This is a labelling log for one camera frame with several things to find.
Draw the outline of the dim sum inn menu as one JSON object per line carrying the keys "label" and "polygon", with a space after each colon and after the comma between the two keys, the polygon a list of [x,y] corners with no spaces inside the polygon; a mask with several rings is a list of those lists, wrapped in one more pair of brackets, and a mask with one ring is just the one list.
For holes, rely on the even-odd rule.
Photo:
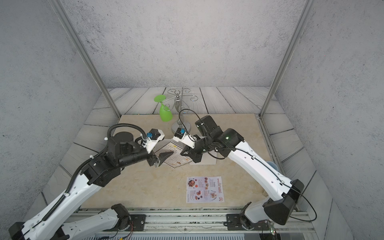
{"label": "dim sum inn menu", "polygon": [[156,150],[155,154],[159,157],[162,153],[173,152],[170,157],[167,157],[164,163],[172,168],[178,168],[192,162],[191,158],[181,155],[182,151],[183,148],[181,146],[168,141],[163,147]]}

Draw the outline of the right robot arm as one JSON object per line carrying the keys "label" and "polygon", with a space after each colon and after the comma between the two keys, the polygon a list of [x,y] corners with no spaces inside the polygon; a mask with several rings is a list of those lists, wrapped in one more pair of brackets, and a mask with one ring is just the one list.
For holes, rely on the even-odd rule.
{"label": "right robot arm", "polygon": [[178,128],[174,141],[185,145],[181,154],[195,163],[202,160],[205,153],[215,151],[242,167],[267,192],[268,198],[259,203],[248,203],[242,210],[241,224],[250,229],[262,220],[271,220],[285,225],[296,207],[304,190],[300,180],[291,180],[273,168],[260,157],[234,129],[222,129],[211,116],[205,116],[195,122],[199,135],[190,135]]}

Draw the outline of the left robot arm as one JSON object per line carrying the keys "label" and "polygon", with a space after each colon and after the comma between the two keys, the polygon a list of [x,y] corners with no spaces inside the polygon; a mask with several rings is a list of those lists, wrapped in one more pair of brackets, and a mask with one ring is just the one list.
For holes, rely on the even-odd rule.
{"label": "left robot arm", "polygon": [[156,155],[153,149],[165,137],[152,129],[141,132],[142,143],[135,142],[129,132],[114,136],[107,132],[107,145],[96,156],[82,163],[72,176],[67,188],[52,203],[26,222],[16,222],[9,228],[13,240],[81,240],[104,230],[125,230],[132,226],[131,217],[122,204],[78,222],[66,220],[87,199],[121,174],[123,168],[147,161],[159,167],[173,152]]}

